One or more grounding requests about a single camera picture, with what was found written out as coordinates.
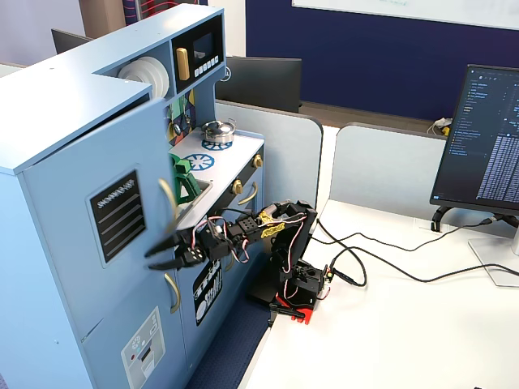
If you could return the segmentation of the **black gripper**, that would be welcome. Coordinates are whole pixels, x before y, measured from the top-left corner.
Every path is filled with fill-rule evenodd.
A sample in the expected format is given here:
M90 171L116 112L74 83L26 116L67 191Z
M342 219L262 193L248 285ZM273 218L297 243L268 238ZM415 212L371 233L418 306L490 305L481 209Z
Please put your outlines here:
M221 216L210 216L195 227L179 229L155 244L145 254L150 258L168 249L176 248L176 258L163 263L149 264L148 268L157 271L180 270L195 267L206 262L214 262L230 254L230 240L225 236L227 226Z

